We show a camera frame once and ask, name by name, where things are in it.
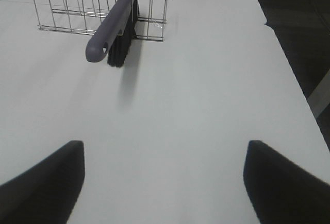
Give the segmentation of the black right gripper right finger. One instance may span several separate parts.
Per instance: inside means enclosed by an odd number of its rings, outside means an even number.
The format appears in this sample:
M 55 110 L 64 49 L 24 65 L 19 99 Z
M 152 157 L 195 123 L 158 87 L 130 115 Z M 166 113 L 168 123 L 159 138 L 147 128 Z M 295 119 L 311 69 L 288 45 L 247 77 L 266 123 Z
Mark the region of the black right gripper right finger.
M 243 181 L 260 223 L 329 223 L 329 184 L 262 141 L 249 141 Z

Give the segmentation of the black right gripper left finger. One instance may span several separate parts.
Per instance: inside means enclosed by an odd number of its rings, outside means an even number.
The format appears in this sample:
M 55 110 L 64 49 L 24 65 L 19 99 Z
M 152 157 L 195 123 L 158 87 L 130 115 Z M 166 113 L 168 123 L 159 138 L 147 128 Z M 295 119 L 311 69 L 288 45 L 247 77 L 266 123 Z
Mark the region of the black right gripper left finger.
M 67 223 L 84 179 L 84 144 L 69 141 L 1 184 L 1 223 Z

